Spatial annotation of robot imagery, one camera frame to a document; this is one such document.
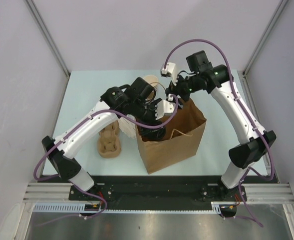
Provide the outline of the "brown paper bag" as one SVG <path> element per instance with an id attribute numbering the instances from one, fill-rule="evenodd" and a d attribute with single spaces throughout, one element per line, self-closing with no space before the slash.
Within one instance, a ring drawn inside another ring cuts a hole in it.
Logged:
<path id="1" fill-rule="evenodd" d="M 183 108 L 165 126 L 165 135 L 153 141 L 142 135 L 141 127 L 136 127 L 139 154 L 148 174 L 152 174 L 173 164 L 196 155 L 206 121 L 204 114 L 192 99 L 181 101 Z"/>

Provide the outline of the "pulp cup carrier tray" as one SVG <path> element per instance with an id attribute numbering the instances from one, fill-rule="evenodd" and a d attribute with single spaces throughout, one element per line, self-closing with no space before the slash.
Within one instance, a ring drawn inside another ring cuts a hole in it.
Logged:
<path id="1" fill-rule="evenodd" d="M 119 123 L 114 121 L 99 132 L 97 141 L 97 151 L 104 159 L 116 158 L 121 153 L 121 143 L 119 140 Z"/>

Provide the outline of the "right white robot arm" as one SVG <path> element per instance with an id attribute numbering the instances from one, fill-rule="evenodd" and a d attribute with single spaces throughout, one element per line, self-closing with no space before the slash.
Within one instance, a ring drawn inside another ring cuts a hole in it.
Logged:
<path id="1" fill-rule="evenodd" d="M 191 74 L 182 77 L 176 64 L 165 61 L 161 75 L 171 82 L 167 94 L 180 96 L 187 101 L 190 94 L 203 90 L 220 105 L 235 130 L 239 144 L 230 149 L 230 164 L 218 182 L 217 194 L 230 200 L 240 189 L 245 175 L 265 154 L 269 154 L 277 136 L 267 131 L 254 117 L 242 99 L 228 65 L 213 66 L 202 50 L 186 58 Z"/>

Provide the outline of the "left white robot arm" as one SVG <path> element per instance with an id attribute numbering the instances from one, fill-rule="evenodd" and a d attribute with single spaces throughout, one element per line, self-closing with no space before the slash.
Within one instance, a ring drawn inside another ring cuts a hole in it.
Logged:
<path id="1" fill-rule="evenodd" d="M 171 96 L 167 99 L 148 99 L 152 92 L 154 88 L 141 77 L 132 84 L 109 88 L 95 107 L 71 129 L 56 138 L 43 138 L 41 143 L 45 155 L 42 160 L 49 160 L 57 176 L 80 189 L 85 199 L 95 198 L 95 182 L 75 156 L 85 143 L 119 117 L 133 116 L 132 123 L 141 127 L 147 136 L 161 139 L 165 134 L 165 125 L 160 119 L 175 113 L 176 108 Z"/>

